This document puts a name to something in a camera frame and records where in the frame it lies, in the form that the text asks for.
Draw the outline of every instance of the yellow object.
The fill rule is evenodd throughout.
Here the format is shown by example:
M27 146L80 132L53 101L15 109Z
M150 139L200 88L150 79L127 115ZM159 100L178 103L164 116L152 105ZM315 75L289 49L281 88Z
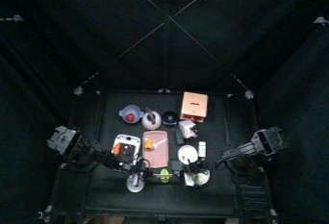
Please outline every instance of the yellow object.
M154 146L152 146L152 141L148 139L147 141L146 141L146 144L144 144L144 148L146 148L146 150L152 150L152 148L154 148Z

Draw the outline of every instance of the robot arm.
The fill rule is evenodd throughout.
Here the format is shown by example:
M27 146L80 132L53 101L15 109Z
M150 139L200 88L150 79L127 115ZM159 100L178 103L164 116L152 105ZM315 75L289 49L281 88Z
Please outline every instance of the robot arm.
M263 156L274 155L278 150L287 147L279 132L281 128L278 127L257 131L251 137L250 143L238 146L235 149L223 151L221 159L229 162L238 156L251 156L255 154Z
M63 126L55 128L48 146L67 157L67 163L80 168L88 167L92 162L99 162L116 172L138 174L143 177L150 174L142 157L135 162L120 159L110 150L102 149L99 142L91 136L83 137L79 131Z

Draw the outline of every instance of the black table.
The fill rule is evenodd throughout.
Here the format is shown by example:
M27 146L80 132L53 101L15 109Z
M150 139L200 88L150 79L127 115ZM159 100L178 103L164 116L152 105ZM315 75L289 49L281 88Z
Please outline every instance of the black table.
M142 123L127 124L118 112L127 105L142 109L150 107L159 114L180 113L182 93L91 92L77 97L72 110L69 128L79 127L81 135L92 133L102 147L111 150L119 134L143 137L147 131ZM207 142L204 164L214 168L222 150L227 146L247 143L257 130L253 101L245 94L208 94L208 112L203 123L196 123L199 136L186 141L198 148L198 141ZM178 158L179 146L175 128L163 125L156 129L168 135L170 159ZM103 164L92 170L76 172L69 167L57 170L51 198L56 214L119 214L134 216L200 216L227 217L246 214L239 180L225 168L211 170L211 179L203 187L187 187L182 177L171 178L168 184L147 179L144 189L131 193L126 187L127 174L114 172ZM247 182L267 196L263 177L249 177Z

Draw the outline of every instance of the black fabric enclosure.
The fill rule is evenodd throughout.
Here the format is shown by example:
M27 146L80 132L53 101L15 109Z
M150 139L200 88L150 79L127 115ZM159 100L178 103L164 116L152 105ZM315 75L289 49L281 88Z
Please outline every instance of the black fabric enclosure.
M208 111L204 126L218 125L219 135L225 112L238 142L250 139L255 127L282 128L289 148L267 172L279 223L329 223L329 25L314 23L320 16L329 20L329 0L0 1L0 223L39 222L37 212L49 205L59 159L47 140L55 127L81 123L106 140L116 125L104 122L126 102L122 93L142 106L163 102L179 111L183 91L211 96L215 113ZM108 130L93 127L96 113ZM103 168L95 172L96 179L111 181ZM81 196L83 180L73 181L79 185L59 185L63 196L64 189L76 188L72 205L63 206L75 206L73 196ZM97 181L88 183L95 191L84 200L87 210L97 214L92 206L108 192L97 191ZM223 188L218 208L210 197L208 216L230 215L231 209L222 211L223 203L233 206ZM122 215L124 201L115 212ZM175 212L175 203L163 209ZM147 207L139 211L147 213Z

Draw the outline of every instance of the green object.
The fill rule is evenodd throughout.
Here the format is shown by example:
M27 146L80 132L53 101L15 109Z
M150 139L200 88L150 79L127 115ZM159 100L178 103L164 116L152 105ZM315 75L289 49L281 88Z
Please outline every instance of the green object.
M160 170L160 174L167 175L167 174L170 174L170 172L168 172L168 170L166 168L163 168ZM160 177L159 179L160 179L162 183L168 183L170 182L170 177Z
M198 182L198 180L199 180L199 174L194 174L192 180L194 180L194 182Z

